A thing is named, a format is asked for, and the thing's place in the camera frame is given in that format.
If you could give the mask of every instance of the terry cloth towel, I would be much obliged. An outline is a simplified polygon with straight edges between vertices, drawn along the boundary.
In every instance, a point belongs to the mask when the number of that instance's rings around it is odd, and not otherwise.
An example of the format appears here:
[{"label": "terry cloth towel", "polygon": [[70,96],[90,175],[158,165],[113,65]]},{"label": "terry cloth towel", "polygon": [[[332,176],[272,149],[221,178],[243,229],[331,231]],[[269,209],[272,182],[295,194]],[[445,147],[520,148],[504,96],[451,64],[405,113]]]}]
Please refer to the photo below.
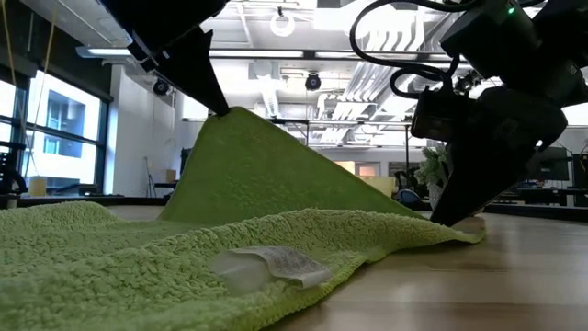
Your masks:
[{"label": "terry cloth towel", "polygon": [[[482,237],[428,222],[236,108],[205,123],[156,221],[83,202],[0,211],[0,330],[258,330],[363,263]],[[220,252],[267,245],[297,249],[333,277],[233,296],[209,270]]]},{"label": "terry cloth towel", "polygon": [[[363,263],[482,238],[364,211],[289,211],[194,227],[126,222],[90,202],[0,211],[0,329],[258,330],[317,303]],[[334,276],[306,290],[279,280],[231,296],[208,263],[226,249],[255,245],[298,249]]]},{"label": "terry cloth towel", "polygon": [[306,208],[423,218],[243,108],[204,123],[160,218],[220,225]]}]

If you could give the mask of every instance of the light fixture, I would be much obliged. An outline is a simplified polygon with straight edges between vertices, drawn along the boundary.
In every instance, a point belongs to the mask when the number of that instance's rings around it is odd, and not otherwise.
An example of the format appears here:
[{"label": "light fixture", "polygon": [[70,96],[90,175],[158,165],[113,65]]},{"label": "light fixture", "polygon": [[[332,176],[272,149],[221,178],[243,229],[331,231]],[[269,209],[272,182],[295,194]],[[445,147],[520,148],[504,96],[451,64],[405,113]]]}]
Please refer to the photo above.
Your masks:
[{"label": "light fixture", "polygon": [[[277,21],[281,18],[281,17],[285,17],[288,22],[286,23],[286,26],[284,27],[279,27],[277,25]],[[275,14],[272,16],[272,19],[269,21],[269,28],[271,29],[272,32],[274,32],[274,34],[276,36],[279,37],[287,37],[289,35],[291,35],[294,32],[294,29],[296,28],[296,23],[294,22],[294,17],[292,17],[292,15],[290,14]]]},{"label": "light fixture", "polygon": [[108,58],[108,57],[130,57],[130,51],[124,48],[90,48],[78,46],[75,48],[78,56],[84,59]]},{"label": "light fixture", "polygon": [[352,51],[317,51],[314,56],[319,59],[357,59]]},{"label": "light fixture", "polygon": [[88,49],[88,52],[96,56],[130,56],[127,49]]},{"label": "light fixture", "polygon": [[210,50],[211,59],[248,58],[248,59],[300,59],[303,51],[256,51],[256,50]]}]

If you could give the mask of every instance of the wooden table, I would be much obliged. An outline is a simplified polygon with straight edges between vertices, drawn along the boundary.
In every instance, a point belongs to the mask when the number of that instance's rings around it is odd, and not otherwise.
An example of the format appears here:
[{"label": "wooden table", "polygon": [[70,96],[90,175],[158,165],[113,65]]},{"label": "wooden table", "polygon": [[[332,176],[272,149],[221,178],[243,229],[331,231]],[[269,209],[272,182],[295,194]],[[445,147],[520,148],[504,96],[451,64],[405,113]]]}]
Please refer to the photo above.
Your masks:
[{"label": "wooden table", "polygon": [[268,330],[588,330],[588,225],[483,217],[485,242],[393,254]]}]

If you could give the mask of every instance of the computer monitor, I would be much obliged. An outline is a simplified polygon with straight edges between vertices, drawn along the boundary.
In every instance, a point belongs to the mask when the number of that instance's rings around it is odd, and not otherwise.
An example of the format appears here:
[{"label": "computer monitor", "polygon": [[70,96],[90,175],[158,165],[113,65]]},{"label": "computer monitor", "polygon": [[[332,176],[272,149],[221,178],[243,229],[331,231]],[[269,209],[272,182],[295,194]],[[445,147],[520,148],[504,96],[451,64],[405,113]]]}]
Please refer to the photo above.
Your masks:
[{"label": "computer monitor", "polygon": [[570,169],[568,163],[571,157],[568,151],[562,147],[549,147],[542,153],[537,153],[527,168],[529,174],[527,179],[535,180],[570,180]]}]

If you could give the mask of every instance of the camera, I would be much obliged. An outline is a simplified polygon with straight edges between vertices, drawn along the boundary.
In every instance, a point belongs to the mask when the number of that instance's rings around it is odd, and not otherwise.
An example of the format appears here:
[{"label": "camera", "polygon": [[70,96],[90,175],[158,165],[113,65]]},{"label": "camera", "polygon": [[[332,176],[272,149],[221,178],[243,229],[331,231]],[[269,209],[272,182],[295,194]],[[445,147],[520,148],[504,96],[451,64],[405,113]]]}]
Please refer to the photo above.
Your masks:
[{"label": "camera", "polygon": [[170,93],[171,89],[172,87],[169,84],[167,84],[164,80],[159,78],[153,85],[154,94],[160,97],[167,96]]},{"label": "camera", "polygon": [[309,91],[316,91],[321,88],[321,78],[317,73],[309,73],[309,77],[306,78],[306,89]]}]

